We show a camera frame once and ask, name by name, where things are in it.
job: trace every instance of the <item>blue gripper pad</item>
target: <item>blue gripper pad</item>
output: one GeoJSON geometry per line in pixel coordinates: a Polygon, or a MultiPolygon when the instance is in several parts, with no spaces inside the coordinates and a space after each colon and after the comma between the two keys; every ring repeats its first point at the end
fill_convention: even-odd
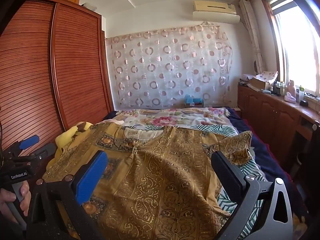
{"type": "Polygon", "coordinates": [[[35,145],[39,142],[39,136],[34,135],[20,142],[20,150],[28,149],[29,147],[35,145]]]}
{"type": "Polygon", "coordinates": [[[76,199],[80,205],[90,199],[90,196],[99,182],[99,179],[103,175],[107,165],[107,154],[104,151],[100,151],[99,155],[89,166],[76,186],[76,199]]]}

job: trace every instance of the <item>ribbed wooden panel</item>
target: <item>ribbed wooden panel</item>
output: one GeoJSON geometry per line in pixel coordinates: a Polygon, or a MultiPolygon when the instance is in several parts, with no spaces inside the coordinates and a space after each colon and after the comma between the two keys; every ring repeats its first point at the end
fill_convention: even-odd
{"type": "Polygon", "coordinates": [[[108,109],[100,69],[98,19],[62,4],[56,17],[56,78],[68,126],[100,122],[108,109]]]}
{"type": "Polygon", "coordinates": [[[62,133],[49,74],[49,34],[53,5],[26,1],[0,37],[0,120],[2,147],[34,134],[40,142],[62,133]]]}

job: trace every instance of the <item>air conditioner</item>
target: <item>air conditioner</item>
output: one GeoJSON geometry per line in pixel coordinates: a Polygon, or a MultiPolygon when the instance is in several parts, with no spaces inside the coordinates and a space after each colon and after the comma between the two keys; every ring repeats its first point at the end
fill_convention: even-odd
{"type": "Polygon", "coordinates": [[[237,24],[240,16],[237,15],[236,7],[233,4],[214,2],[214,1],[194,1],[195,11],[193,12],[193,20],[222,22],[237,24]]]}

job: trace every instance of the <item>green leaf patterned sheet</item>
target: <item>green leaf patterned sheet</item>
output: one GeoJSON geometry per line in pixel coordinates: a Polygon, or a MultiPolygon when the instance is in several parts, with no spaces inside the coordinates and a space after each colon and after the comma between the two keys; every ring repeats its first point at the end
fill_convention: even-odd
{"type": "MultiPolygon", "coordinates": [[[[185,127],[185,125],[175,125],[177,127],[185,127]]],[[[141,125],[133,125],[133,126],[126,126],[131,129],[139,129],[139,130],[163,130],[163,126],[154,126],[154,125],[146,125],[146,126],[141,126],[141,125]]],[[[223,124],[216,124],[216,125],[190,125],[188,126],[189,129],[194,129],[194,130],[201,130],[201,131],[206,131],[206,132],[212,132],[212,133],[217,133],[224,135],[226,137],[231,137],[237,135],[237,131],[235,130],[234,127],[230,125],[223,125],[223,124]]],[[[248,163],[244,165],[238,166],[242,173],[245,175],[251,174],[253,175],[257,180],[262,180],[265,181],[264,177],[262,176],[257,164],[253,159],[249,160],[248,163]]],[[[221,209],[229,212],[232,214],[234,210],[237,207],[237,204],[232,202],[227,193],[225,192],[224,188],[221,188],[219,197],[218,197],[218,204],[221,207],[221,209]]],[[[244,230],[242,231],[241,235],[239,236],[239,239],[242,239],[250,234],[250,231],[257,219],[258,212],[262,206],[262,200],[258,200],[255,204],[255,207],[250,215],[250,218],[244,227],[244,230]]]]}

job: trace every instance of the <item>finger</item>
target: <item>finger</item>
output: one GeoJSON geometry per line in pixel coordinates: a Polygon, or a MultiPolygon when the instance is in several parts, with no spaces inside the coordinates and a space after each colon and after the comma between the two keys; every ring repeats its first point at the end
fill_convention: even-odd
{"type": "Polygon", "coordinates": [[[18,223],[15,217],[12,215],[6,203],[0,203],[0,212],[6,219],[11,220],[12,222],[18,223]]]}
{"type": "Polygon", "coordinates": [[[26,194],[28,193],[28,191],[29,191],[29,184],[28,184],[28,182],[25,180],[25,181],[23,182],[21,188],[20,188],[21,195],[22,195],[23,197],[25,197],[26,194]]]}
{"type": "Polygon", "coordinates": [[[31,193],[28,191],[24,199],[20,202],[20,208],[24,211],[25,216],[28,215],[29,205],[31,200],[31,193]]]}
{"type": "Polygon", "coordinates": [[[7,191],[4,188],[0,189],[0,203],[13,202],[16,198],[17,196],[14,193],[7,191]]]}

